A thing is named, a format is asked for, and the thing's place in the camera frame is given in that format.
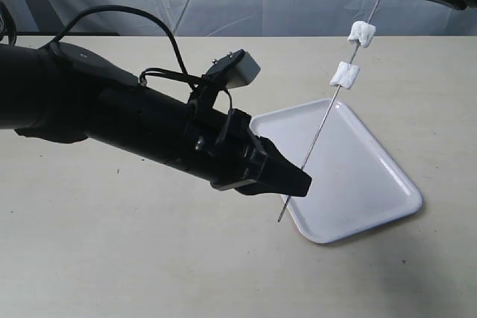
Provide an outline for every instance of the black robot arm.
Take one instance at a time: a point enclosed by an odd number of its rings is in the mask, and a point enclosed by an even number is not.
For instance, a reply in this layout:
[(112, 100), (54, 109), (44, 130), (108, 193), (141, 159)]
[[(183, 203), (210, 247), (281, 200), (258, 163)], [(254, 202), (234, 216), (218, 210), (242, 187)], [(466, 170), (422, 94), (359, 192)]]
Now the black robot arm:
[[(306, 196), (311, 177), (267, 138), (250, 116), (213, 109), (220, 91), (259, 71), (243, 50), (202, 77), (148, 69), (140, 77), (66, 42), (40, 49), (0, 45), (0, 129), (58, 143), (96, 139), (208, 180), (218, 190)], [(147, 87), (146, 76), (187, 82), (187, 103)]]

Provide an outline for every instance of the marshmallow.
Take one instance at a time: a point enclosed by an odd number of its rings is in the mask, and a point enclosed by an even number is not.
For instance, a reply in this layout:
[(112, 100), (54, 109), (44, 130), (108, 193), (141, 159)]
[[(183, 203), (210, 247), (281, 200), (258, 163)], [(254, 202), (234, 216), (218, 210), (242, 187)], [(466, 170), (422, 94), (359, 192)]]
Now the marshmallow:
[(359, 66), (340, 62), (335, 76), (329, 83), (330, 86), (341, 86), (345, 89), (351, 89), (359, 74)]
[(367, 22), (355, 22), (351, 27), (351, 33), (348, 37), (350, 43), (360, 43), (363, 48), (367, 48), (371, 44), (371, 40), (376, 33), (376, 26)]

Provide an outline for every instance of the screw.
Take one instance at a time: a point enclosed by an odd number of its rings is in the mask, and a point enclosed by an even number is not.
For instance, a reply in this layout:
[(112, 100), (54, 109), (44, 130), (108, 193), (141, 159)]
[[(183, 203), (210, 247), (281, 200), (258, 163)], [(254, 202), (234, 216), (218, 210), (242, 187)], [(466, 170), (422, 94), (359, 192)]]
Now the screw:
[(203, 145), (206, 144), (206, 141), (203, 139), (203, 136), (200, 136), (195, 144), (195, 150), (199, 151), (203, 148)]

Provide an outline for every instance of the plastic tray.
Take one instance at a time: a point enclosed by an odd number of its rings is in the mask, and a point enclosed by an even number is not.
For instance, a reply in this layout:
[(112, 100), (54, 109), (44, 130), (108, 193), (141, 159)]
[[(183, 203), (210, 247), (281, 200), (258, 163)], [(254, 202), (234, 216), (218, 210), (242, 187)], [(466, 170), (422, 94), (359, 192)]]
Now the plastic tray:
[[(260, 115), (252, 120), (251, 129), (271, 139), (300, 167), (329, 101)], [(411, 180), (339, 101), (305, 171), (313, 178), (309, 194), (292, 198), (288, 210), (303, 236), (319, 244), (413, 214), (422, 206), (421, 194)]]

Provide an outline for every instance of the white table surface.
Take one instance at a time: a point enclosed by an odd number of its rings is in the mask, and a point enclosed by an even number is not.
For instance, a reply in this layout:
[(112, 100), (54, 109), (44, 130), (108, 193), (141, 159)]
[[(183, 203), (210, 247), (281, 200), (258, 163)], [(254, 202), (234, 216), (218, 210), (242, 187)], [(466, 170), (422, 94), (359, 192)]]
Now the white table surface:
[[(176, 69), (165, 38), (69, 39), (135, 74)], [(37, 47), (43, 37), (22, 37)], [(343, 38), (181, 38), (191, 73), (238, 48), (257, 115), (326, 98)], [(417, 215), (329, 246), (278, 195), (207, 182), (88, 140), (0, 132), (0, 317), (477, 317), (477, 38), (376, 38), (340, 99), (421, 190)], [(179, 99), (187, 87), (151, 79)], [(222, 99), (220, 108), (226, 109)]]

